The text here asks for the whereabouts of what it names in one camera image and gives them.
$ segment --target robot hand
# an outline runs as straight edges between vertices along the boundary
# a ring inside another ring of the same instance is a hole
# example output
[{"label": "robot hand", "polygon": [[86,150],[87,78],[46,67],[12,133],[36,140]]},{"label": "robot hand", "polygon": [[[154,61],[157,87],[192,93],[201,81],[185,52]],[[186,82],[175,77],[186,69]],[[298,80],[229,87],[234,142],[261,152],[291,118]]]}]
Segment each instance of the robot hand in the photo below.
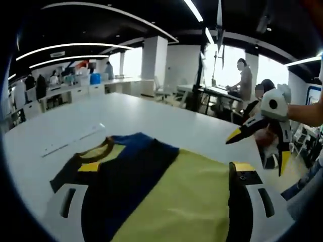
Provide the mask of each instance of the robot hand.
[{"label": "robot hand", "polygon": [[287,118],[288,103],[291,102],[291,90],[284,85],[266,92],[260,105],[260,113],[249,118],[240,128],[227,139],[226,144],[232,144],[253,135],[256,131],[268,126],[278,135],[278,174],[284,172],[290,157],[290,124]]}]

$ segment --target person's arm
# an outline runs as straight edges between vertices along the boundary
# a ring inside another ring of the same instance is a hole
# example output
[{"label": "person's arm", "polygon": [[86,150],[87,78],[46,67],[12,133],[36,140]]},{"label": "person's arm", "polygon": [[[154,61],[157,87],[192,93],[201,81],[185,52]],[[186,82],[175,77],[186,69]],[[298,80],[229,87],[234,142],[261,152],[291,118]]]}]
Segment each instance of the person's arm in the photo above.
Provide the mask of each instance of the person's arm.
[{"label": "person's arm", "polygon": [[312,105],[288,105],[288,119],[293,121],[318,127],[323,124],[323,94],[319,101]]},{"label": "person's arm", "polygon": [[[323,36],[323,4],[320,0],[301,0],[319,34]],[[309,126],[320,126],[323,124],[323,96],[321,93],[318,103],[312,105],[289,105],[287,116],[289,119]]]}]

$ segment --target shirt sleeve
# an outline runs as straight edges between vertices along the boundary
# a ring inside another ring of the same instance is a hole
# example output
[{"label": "shirt sleeve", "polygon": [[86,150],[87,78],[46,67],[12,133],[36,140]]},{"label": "shirt sleeve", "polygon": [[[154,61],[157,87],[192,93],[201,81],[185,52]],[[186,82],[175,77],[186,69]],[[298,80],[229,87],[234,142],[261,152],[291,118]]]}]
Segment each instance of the shirt sleeve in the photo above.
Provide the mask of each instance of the shirt sleeve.
[{"label": "shirt sleeve", "polygon": [[248,71],[243,70],[241,72],[241,84],[246,84],[246,83],[248,83]]}]

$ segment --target woman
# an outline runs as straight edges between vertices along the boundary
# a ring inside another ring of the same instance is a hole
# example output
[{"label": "woman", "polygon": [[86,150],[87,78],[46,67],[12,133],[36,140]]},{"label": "woman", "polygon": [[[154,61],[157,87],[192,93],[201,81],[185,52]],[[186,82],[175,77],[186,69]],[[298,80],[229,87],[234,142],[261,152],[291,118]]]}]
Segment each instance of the woman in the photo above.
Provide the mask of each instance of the woman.
[{"label": "woman", "polygon": [[[227,86],[228,94],[234,97],[241,98],[243,101],[249,101],[251,97],[252,87],[252,72],[245,59],[240,58],[237,62],[237,68],[241,71],[241,79],[236,85],[229,87]],[[242,109],[242,102],[239,102],[236,108],[237,112]]]}]

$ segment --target chair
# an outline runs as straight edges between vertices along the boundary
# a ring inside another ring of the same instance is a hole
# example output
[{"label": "chair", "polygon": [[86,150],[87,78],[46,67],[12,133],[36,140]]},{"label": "chair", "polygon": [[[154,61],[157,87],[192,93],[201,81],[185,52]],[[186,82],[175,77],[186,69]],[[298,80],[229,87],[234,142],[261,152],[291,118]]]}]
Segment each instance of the chair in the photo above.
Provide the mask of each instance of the chair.
[{"label": "chair", "polygon": [[167,103],[167,101],[165,101],[165,98],[173,95],[171,88],[169,86],[164,87],[164,86],[160,85],[158,78],[156,76],[154,78],[154,81],[155,81],[155,96],[161,97],[161,100],[156,100],[156,101],[157,102],[161,101],[161,102]]},{"label": "chair", "polygon": [[303,124],[296,125],[296,127],[292,129],[292,142],[290,143],[291,153],[296,150],[296,157],[298,157],[301,151],[306,149],[306,142],[308,140],[310,140],[310,137],[307,134],[307,130],[304,128]]}]

